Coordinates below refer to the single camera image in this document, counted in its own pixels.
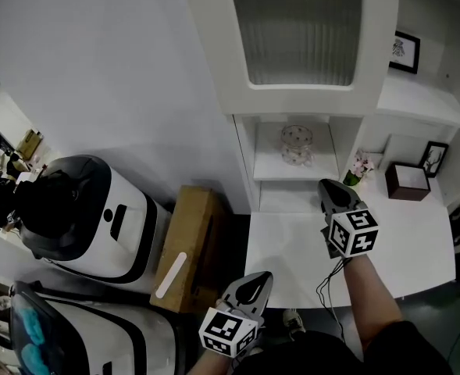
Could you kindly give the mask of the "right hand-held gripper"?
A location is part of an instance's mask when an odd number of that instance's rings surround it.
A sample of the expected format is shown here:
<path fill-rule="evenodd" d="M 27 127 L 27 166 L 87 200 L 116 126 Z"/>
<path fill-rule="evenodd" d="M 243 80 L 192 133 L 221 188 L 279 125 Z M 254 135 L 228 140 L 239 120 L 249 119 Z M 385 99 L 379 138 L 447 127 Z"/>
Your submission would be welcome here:
<path fill-rule="evenodd" d="M 335 180 L 322 179 L 317 189 L 326 222 L 321 232 L 327 245 L 344 259 L 371 252 L 379 224 L 367 204 L 354 189 Z"/>

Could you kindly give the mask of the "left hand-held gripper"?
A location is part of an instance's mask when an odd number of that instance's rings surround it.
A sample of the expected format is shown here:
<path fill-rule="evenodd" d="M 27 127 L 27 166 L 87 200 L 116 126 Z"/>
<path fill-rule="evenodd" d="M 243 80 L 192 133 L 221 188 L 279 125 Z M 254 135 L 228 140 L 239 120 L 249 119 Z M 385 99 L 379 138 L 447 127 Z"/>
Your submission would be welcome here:
<path fill-rule="evenodd" d="M 239 356 L 258 336 L 273 288 L 273 274 L 262 271 L 233 281 L 199 328 L 201 345 L 212 352 Z"/>

